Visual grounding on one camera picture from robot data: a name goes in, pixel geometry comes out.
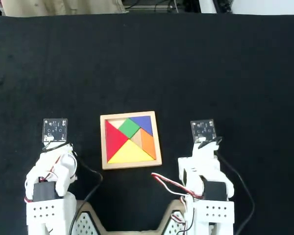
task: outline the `red wire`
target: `red wire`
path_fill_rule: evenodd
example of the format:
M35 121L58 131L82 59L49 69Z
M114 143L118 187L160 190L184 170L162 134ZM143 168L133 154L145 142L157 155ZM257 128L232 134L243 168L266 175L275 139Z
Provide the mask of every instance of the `red wire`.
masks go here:
M55 163L53 164L52 168L50 169L50 171L53 170L54 165L56 165L58 163L58 161L60 160L62 155L60 155L60 157L58 157L58 159L55 161ZM43 180L46 180L46 178L48 178L50 176L51 173L48 173L48 175L44 178L42 177Z
M184 191L186 191L187 193L189 193L191 196L193 196L193 197L195 197L195 198L203 198L202 196L196 195L194 192L190 191L189 189L187 189L186 187L180 185L179 183L177 183L177 182L175 182L175 181L168 180L167 178L164 178L163 176L158 175L158 174L154 174L154 173L152 173L151 175L152 175L152 177L154 177L156 180L158 180L158 179L162 179L162 180L164 180L164 181L166 181L166 182L169 182L169 183L171 183L171 184L173 184L173 185L175 185L175 186L177 186L177 187L183 189Z

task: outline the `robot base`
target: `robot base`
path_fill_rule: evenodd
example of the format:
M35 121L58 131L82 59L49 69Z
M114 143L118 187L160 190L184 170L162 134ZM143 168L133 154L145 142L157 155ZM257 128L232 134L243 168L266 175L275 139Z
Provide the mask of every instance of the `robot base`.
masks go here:
M171 219L171 213L180 217L185 212L184 206L179 200L173 200L169 204L158 229L154 231L107 232L89 203L86 203L81 211L74 227L76 235L174 235L184 229L183 225Z

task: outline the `table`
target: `table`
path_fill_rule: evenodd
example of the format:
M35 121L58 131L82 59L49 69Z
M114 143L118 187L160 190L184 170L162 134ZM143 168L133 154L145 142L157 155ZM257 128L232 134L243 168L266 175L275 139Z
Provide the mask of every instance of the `table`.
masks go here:
M213 118L256 202L244 234L294 234L294 16L195 14L0 17L0 234L26 234L23 184L43 118L68 118L69 141L100 170L99 116L149 110L163 165L102 171L90 203L108 231L158 227L176 197L150 173L178 180L190 120ZM250 203L221 167L239 224ZM70 191L83 199L96 179L78 176Z

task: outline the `cable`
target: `cable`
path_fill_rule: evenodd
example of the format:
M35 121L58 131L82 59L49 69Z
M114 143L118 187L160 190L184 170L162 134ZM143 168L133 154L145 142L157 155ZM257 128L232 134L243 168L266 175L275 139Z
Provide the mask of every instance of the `cable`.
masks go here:
M43 153L47 153L47 152L50 152L50 151L53 151L53 150L55 150L55 149L57 149L57 148L61 148L61 147L63 147L63 146L65 146L65 145L67 145L68 143L67 142L64 142L64 143L62 143L62 144L60 144L60 145L58 145L58 146L56 146L56 147L53 147L53 148L48 148L48 146L50 145L52 143L52 141L50 141L45 147L43 147Z
M180 201L181 201L181 203L182 203L183 206L184 206L185 212L187 212L187 207L186 207L186 204L185 204L184 198L183 198L182 196L180 197Z
M185 230L180 230L176 233L176 235L178 235L179 233L184 233L184 232L187 232L189 229L192 228L193 224L194 224L194 216L195 216L195 208L193 208L193 218L192 218L192 223L191 225L189 226L188 229L185 229Z
M218 157L218 159L220 159L230 170L232 170L235 174L237 174L237 176L240 178L240 181L242 182L242 185L246 191L246 193L249 196L249 199L251 201L252 204L252 209L251 212L249 213L248 217L242 222L242 224L239 226L239 228L237 229L235 235L239 235L241 233L241 231L243 230L243 228L245 227L245 225L250 221L251 217L253 216L254 212L255 212L255 201L246 185L246 183L244 182L243 178L241 177L241 175L239 174L239 172L230 164L227 162L227 160L225 160L225 158L216 151L216 156Z
M156 179L159 183L161 183L161 184L166 188L166 190L167 190L168 192L170 192L170 193L172 193L172 194L175 194L175 195L186 196L186 194L171 191L171 190L168 188L168 186L167 186L162 180L160 180L160 179L157 178L157 177L155 177L155 179Z
M184 194L184 193L178 193L178 192L173 192L173 191L171 191L171 190L168 188L168 186L167 186L162 180L164 180L164 181L166 181L166 182L169 182L169 183L171 183L171 184L173 184L173 185L175 185L175 186L177 186L177 187L183 189L184 191L186 191L187 193L189 193L192 197L195 197L195 198L202 198L202 196L196 195L194 192L192 192L191 190L189 190L188 188L186 188L185 186L179 184L179 183L176 182L176 181L170 180L170 179L168 179L167 177L164 177L164 176L162 176L162 175L160 175L160 174L157 174L157 173L152 173L151 175L152 175L152 177L154 177L158 182L160 182L160 183L166 188L167 191L169 191L169 192L172 193L172 194L180 195L180 196L186 196L186 194Z
M158 6L159 4L162 4L162 3L166 2L166 1L169 1L169 0L161 0L160 2L157 2L157 3L155 4L154 12L156 12L156 8L157 8L157 6Z
M175 5L176 12L178 13L178 9L177 9L176 0L174 0L174 5Z
M79 160L79 162L81 163L81 165L82 165L84 168L86 168L86 169L89 170L90 172L95 173L95 174L97 174L97 175L99 176L99 182L98 182L98 184L96 184L95 187L94 187L94 188L88 193L88 195L85 197L83 203L82 203L82 204L80 205L80 207L76 210L75 215L74 215L74 217L73 217L73 219L72 219L72 222L71 222L71 225L70 225L69 235L72 235L74 222L76 221L77 216L78 216L78 214L80 213L81 209L83 208L83 206L85 205L85 203L86 203L86 202L92 197L92 195L96 192L97 188L100 186L100 184L101 184L101 182L102 182L102 180L103 180L102 175L101 175L98 171L89 168L89 167L88 167L88 166L82 161L81 158L78 158L78 157L77 157L77 154L76 154L74 151L72 151L72 153L73 153L74 157L75 157L76 159Z
M181 220L179 217L177 217L175 214L171 214L170 215L171 219L174 220L176 223L178 224L184 224L185 222L183 220Z
M203 141L199 146L198 146L198 149L206 146L207 144L209 143L212 143L212 142L217 142L217 145L222 141L222 137L215 137L213 138L212 140L209 140L209 141Z
M170 0L168 2L168 7L167 7L167 12L171 13L171 3L173 2L173 0Z
M89 198L91 198L91 196L96 192L97 188L100 186L100 184L102 182L102 175L100 174L100 176L101 176L101 178L99 180L99 183L89 192L89 194L85 197L82 205L80 205L80 207L78 208L78 210L75 212L75 215L74 215L74 217L72 219L72 222L71 222L71 225L70 225L69 235L72 235L74 222L76 221L79 212L81 211L81 209L83 208L83 206L85 205L85 203L89 200Z
M126 9L130 9L130 8L136 6L140 1L141 1L141 0L137 0L133 5L127 7Z

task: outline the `white bracket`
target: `white bracket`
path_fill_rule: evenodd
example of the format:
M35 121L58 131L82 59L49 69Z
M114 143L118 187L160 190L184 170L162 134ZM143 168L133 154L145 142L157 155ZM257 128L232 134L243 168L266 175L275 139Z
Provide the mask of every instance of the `white bracket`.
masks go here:
M70 192L63 199L27 203L28 235L47 235L49 228L53 234L68 235L75 211L76 199Z

